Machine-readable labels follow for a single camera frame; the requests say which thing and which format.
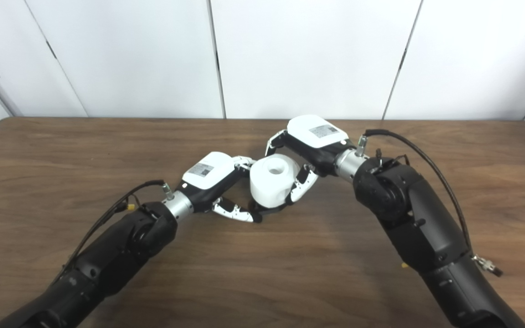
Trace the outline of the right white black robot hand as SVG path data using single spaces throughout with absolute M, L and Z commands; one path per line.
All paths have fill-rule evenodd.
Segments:
M 288 205 L 296 203 L 319 177 L 337 177 L 344 157 L 356 149 L 346 132 L 317 115 L 289 120 L 286 129 L 268 140 L 265 156 L 283 147 L 306 160 L 285 198 Z

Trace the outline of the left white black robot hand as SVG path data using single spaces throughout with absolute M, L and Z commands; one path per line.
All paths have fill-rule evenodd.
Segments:
M 173 199 L 165 205 L 178 219 L 213 211 L 229 219 L 261 223 L 260 214 L 223 197 L 238 181 L 250 176 L 255 163 L 250 157 L 211 152 L 183 174 Z

